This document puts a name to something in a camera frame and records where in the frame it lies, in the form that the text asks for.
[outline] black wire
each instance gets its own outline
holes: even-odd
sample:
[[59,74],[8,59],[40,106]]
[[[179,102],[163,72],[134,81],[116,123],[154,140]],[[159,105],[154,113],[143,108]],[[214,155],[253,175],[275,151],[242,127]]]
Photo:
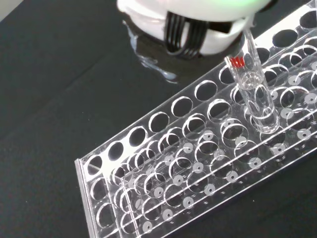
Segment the black wire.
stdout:
[[[185,23],[189,23],[187,39],[183,47],[181,41]],[[191,59],[199,55],[205,41],[209,23],[168,12],[164,30],[164,41],[168,54],[172,56]]]

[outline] glass vial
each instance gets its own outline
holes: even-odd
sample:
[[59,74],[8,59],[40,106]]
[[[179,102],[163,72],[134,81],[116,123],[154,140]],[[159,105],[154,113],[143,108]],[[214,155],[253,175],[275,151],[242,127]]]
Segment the glass vial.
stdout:
[[250,30],[244,30],[240,42],[225,61],[257,129],[266,134],[275,132],[279,117]]

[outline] red marking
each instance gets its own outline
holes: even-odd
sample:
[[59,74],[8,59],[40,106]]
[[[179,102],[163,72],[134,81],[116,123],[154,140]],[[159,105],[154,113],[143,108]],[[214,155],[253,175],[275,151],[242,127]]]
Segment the red marking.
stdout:
[[230,62],[232,64],[233,67],[235,68],[241,68],[244,67],[246,64],[244,63],[244,59],[243,57],[236,57],[236,58],[231,58]]

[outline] black surface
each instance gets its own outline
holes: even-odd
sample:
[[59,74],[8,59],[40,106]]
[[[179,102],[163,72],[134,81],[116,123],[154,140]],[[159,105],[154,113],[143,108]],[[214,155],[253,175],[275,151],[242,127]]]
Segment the black surface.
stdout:
[[[305,2],[280,1],[254,35]],[[0,23],[1,238],[88,238],[74,160],[206,70],[167,83],[129,40],[114,0],[25,0]],[[310,158],[174,237],[317,237],[316,171]]]

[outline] test tube rack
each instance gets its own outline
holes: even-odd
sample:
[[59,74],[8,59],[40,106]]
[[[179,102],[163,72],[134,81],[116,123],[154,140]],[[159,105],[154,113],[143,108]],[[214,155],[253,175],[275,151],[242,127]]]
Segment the test tube rack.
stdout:
[[75,161],[91,238],[165,237],[317,149],[315,0],[256,44],[279,130],[256,130],[220,64]]

